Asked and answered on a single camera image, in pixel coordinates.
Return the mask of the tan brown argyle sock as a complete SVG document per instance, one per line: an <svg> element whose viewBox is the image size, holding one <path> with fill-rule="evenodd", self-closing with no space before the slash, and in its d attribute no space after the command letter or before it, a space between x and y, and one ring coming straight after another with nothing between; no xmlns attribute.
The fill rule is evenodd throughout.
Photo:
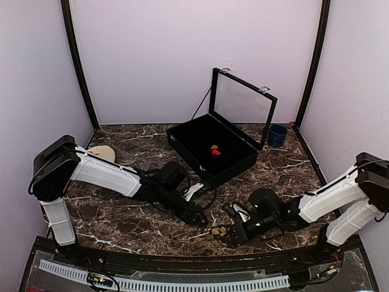
<svg viewBox="0 0 389 292"><path fill-rule="evenodd" d="M226 235L228 228L226 226L214 226L211 228L210 233L215 238L221 238Z"/></svg>

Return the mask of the red orange argyle sock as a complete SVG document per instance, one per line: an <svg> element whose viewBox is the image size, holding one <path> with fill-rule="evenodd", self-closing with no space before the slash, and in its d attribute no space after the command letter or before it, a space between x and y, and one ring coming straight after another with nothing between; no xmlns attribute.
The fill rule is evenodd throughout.
<svg viewBox="0 0 389 292"><path fill-rule="evenodd" d="M210 153L214 158L220 157L221 152L219 151L219 147L217 145L212 145L210 147Z"/></svg>

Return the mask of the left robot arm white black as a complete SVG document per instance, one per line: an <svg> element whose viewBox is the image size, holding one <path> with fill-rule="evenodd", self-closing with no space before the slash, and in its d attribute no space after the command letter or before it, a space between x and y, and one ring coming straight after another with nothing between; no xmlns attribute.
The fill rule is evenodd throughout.
<svg viewBox="0 0 389 292"><path fill-rule="evenodd" d="M71 181L93 184L137 201L159 203L184 223L205 226L205 209L191 200L204 185L196 184L183 193L178 187L186 178L186 169L177 162L149 171L125 167L85 150L72 136L64 135L34 158L28 193L40 202L56 243L63 247L63 257L73 265L81 265L86 253L76 244L64 201Z"/></svg>

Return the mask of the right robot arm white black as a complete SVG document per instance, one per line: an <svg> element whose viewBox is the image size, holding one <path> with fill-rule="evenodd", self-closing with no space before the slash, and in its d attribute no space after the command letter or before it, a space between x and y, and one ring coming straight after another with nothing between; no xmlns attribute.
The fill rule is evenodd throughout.
<svg viewBox="0 0 389 292"><path fill-rule="evenodd" d="M316 264L325 263L334 253L371 220L382 221L388 214L388 161L360 153L356 163L325 186L294 197L288 202L271 189L257 189L249 197L255 215L227 227L221 241L237 246L278 228L293 232L316 222L322 216L348 206L321 232L322 241L310 251Z"/></svg>

